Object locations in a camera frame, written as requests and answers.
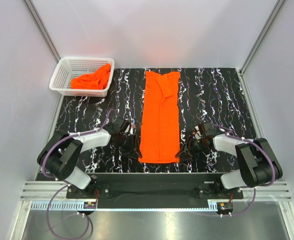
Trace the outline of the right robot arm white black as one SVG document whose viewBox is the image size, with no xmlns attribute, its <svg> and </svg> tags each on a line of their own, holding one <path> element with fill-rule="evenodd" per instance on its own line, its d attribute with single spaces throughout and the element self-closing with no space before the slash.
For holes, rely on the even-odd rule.
<svg viewBox="0 0 294 240">
<path fill-rule="evenodd" d="M 196 160 L 206 150 L 225 152 L 236 157 L 238 170 L 224 173 L 213 182 L 207 195 L 226 198 L 242 187 L 268 187 L 283 177 L 283 169 L 265 138 L 246 139 L 229 132 L 194 132 L 176 153 L 183 161 Z"/>
</svg>

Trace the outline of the white plastic basket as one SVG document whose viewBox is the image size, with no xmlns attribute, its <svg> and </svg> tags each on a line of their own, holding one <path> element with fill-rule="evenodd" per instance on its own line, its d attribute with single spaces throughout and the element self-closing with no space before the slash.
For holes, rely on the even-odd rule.
<svg viewBox="0 0 294 240">
<path fill-rule="evenodd" d="M 73 89 L 71 81 L 84 74 L 92 74 L 102 66 L 110 64 L 110 75 L 105 89 Z M 63 57 L 59 60 L 49 82 L 49 88 L 63 96 L 104 98 L 112 83 L 115 61 L 103 57 Z"/>
</svg>

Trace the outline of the connector box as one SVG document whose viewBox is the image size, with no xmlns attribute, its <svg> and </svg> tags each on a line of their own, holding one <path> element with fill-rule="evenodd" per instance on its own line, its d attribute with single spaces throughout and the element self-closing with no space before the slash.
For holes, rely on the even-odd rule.
<svg viewBox="0 0 294 240">
<path fill-rule="evenodd" d="M 221 211 L 227 211 L 233 208 L 233 204 L 231 202 L 221 202 L 218 204 L 218 209 Z"/>
<path fill-rule="evenodd" d="M 97 202 L 93 201 L 85 201 L 83 204 L 84 209 L 96 209 L 97 208 Z"/>
</svg>

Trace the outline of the right connector box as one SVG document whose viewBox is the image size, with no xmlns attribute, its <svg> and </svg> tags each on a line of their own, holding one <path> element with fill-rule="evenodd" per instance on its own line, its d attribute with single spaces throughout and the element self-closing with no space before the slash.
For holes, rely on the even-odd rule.
<svg viewBox="0 0 294 240">
<path fill-rule="evenodd" d="M 227 211 L 233 208 L 233 204 L 231 202 L 221 202 L 218 204 L 218 209 L 221 211 Z"/>
</svg>

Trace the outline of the orange t shirts in basket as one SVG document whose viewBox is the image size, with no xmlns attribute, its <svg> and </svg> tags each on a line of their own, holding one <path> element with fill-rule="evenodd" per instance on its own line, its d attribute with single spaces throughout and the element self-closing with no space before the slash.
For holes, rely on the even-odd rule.
<svg viewBox="0 0 294 240">
<path fill-rule="evenodd" d="M 70 87 L 72 89 L 104 90 L 108 86 L 110 74 L 111 65 L 107 63 L 93 73 L 73 78 Z"/>
</svg>

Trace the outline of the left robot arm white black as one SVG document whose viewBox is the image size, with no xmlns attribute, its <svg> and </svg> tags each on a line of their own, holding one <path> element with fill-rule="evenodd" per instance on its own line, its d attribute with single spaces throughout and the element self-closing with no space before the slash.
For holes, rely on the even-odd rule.
<svg viewBox="0 0 294 240">
<path fill-rule="evenodd" d="M 81 153 L 93 148 L 115 145 L 123 155 L 137 159 L 143 155 L 136 135 L 130 130 L 94 129 L 79 133 L 56 131 L 37 157 L 43 174 L 77 188 L 84 198 L 95 194 L 96 180 L 77 167 Z"/>
</svg>

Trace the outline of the left connector box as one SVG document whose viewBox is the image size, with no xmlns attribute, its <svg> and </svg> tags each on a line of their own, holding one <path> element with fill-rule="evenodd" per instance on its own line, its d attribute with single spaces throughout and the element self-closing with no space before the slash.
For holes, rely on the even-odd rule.
<svg viewBox="0 0 294 240">
<path fill-rule="evenodd" d="M 84 209 L 96 209 L 97 208 L 97 202 L 93 201 L 85 201 L 83 204 Z"/>
</svg>

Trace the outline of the black marble pattern mat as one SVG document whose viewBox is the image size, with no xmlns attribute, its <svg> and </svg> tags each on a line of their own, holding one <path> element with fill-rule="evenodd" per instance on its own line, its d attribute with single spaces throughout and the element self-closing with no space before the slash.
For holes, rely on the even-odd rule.
<svg viewBox="0 0 294 240">
<path fill-rule="evenodd" d="M 105 118 L 119 116 L 136 126 L 142 122 L 145 96 L 144 68 L 117 68 L 106 97 L 65 96 L 56 111 L 55 130 L 83 132 L 99 127 Z M 239 137 L 257 134 L 242 83 L 234 68 L 181 68 L 178 83 L 179 137 L 184 142 L 202 121 L 229 128 Z M 214 173 L 238 169 L 236 157 L 208 151 L 196 161 L 147 164 L 129 159 L 118 147 L 107 145 L 83 152 L 77 166 L 88 174 Z"/>
</svg>

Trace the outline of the aluminium frame rail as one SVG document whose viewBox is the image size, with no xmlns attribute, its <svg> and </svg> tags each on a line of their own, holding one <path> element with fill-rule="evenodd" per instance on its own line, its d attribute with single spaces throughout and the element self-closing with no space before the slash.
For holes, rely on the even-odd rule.
<svg viewBox="0 0 294 240">
<path fill-rule="evenodd" d="M 126 193 L 102 183 L 92 197 L 75 193 L 75 187 L 64 182 L 28 181 L 20 199 L 30 201 L 33 210 L 52 211 L 147 211 L 147 212 L 216 212 L 226 205 L 255 202 L 289 202 L 291 196 L 284 182 L 256 190 L 241 188 L 219 197 L 207 194 L 203 189 L 167 189 L 164 192 Z"/>
</svg>

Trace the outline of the orange t shirt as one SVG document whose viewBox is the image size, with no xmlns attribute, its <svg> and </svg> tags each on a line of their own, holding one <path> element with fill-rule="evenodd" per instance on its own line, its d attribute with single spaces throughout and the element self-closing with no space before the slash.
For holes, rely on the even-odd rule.
<svg viewBox="0 0 294 240">
<path fill-rule="evenodd" d="M 145 91 L 140 130 L 141 163 L 178 163 L 180 73 L 145 72 Z"/>
</svg>

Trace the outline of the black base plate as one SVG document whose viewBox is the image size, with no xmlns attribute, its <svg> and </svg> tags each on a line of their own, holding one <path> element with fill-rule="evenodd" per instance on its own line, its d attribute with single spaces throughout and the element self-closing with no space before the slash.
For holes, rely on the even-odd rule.
<svg viewBox="0 0 294 240">
<path fill-rule="evenodd" d="M 224 197 L 207 195 L 221 173 L 95 173 L 95 192 L 85 197 L 74 186 L 67 189 L 68 199 L 98 197 L 98 209 L 160 210 L 194 209 L 209 207 L 209 200 L 242 200 L 237 190 Z"/>
</svg>

